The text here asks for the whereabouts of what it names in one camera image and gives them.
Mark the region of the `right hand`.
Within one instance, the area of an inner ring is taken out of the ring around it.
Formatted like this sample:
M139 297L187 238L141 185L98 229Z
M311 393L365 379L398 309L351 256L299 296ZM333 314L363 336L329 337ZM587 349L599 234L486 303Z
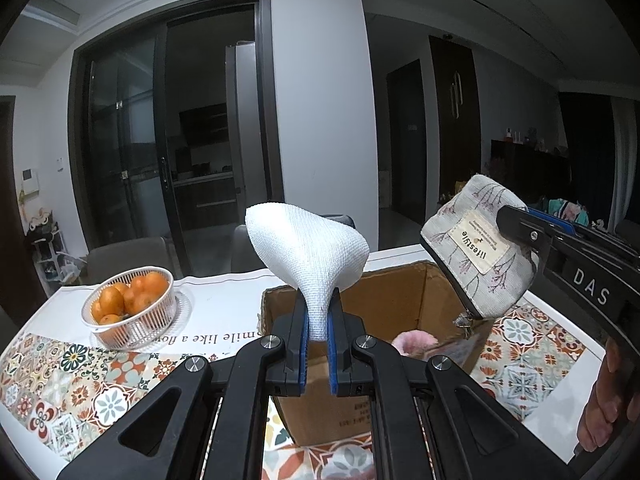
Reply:
M578 443L586 452L594 452L608 443L616 420L626 418L635 422L639 418L639 393L630 400L624 399L622 363L620 347L608 338L597 380L577 427Z

